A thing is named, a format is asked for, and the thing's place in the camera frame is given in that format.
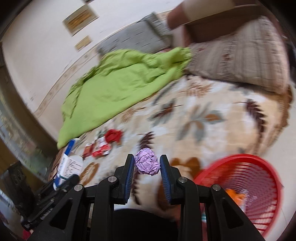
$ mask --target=metal screw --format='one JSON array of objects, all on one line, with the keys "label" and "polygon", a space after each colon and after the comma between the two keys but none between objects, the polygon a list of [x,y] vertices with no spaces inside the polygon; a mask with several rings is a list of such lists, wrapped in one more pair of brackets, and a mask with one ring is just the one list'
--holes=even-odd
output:
[{"label": "metal screw", "polygon": [[185,183],[185,182],[187,182],[187,178],[186,178],[186,177],[179,177],[178,180],[179,180],[179,182],[181,182],[181,183]]},{"label": "metal screw", "polygon": [[116,180],[117,180],[117,177],[114,177],[114,176],[111,176],[108,178],[108,181],[111,183],[115,182]]},{"label": "metal screw", "polygon": [[214,185],[213,185],[213,189],[214,189],[215,191],[220,191],[220,190],[221,190],[221,187],[220,187],[218,184],[214,184]]},{"label": "metal screw", "polygon": [[82,186],[81,184],[78,184],[78,185],[76,185],[76,186],[74,187],[74,190],[75,190],[76,192],[79,192],[82,188],[83,188],[83,186]]}]

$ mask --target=red cloth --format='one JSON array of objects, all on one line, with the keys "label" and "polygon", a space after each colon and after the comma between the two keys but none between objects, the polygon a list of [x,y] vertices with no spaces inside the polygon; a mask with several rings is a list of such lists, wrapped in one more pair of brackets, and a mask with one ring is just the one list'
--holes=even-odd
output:
[{"label": "red cloth", "polygon": [[26,231],[26,230],[22,231],[23,240],[27,240],[30,236],[31,236],[31,233],[29,231]]},{"label": "red cloth", "polygon": [[120,139],[122,137],[122,131],[118,131],[115,129],[110,129],[105,134],[105,140],[108,143],[116,141],[117,143],[120,142]]}]

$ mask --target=gray pillow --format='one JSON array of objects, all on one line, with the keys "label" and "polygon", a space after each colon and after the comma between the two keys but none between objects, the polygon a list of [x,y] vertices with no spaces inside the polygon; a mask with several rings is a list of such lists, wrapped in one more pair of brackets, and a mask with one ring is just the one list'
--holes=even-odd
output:
[{"label": "gray pillow", "polygon": [[117,49],[156,53],[171,46],[171,33],[164,21],[152,13],[103,40],[97,47],[104,55]]}]

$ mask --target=orange item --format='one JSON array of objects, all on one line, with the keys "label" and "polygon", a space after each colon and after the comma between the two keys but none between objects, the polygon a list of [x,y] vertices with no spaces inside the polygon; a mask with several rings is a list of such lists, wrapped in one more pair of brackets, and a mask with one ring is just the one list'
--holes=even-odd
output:
[{"label": "orange item", "polygon": [[246,196],[245,194],[236,193],[235,190],[232,189],[226,189],[225,191],[238,206],[241,206],[243,204],[243,200]]}]

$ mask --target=pillow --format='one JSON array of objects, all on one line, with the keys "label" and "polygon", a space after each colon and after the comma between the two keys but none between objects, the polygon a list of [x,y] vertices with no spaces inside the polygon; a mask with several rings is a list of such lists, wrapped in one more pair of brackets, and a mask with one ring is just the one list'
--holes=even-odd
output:
[{"label": "pillow", "polygon": [[97,47],[104,55],[117,49],[156,53],[171,46],[170,30],[152,13],[103,40]]},{"label": "pillow", "polygon": [[203,77],[249,83],[282,94],[289,82],[284,43],[267,17],[249,21],[236,32],[191,44],[187,70]]}]

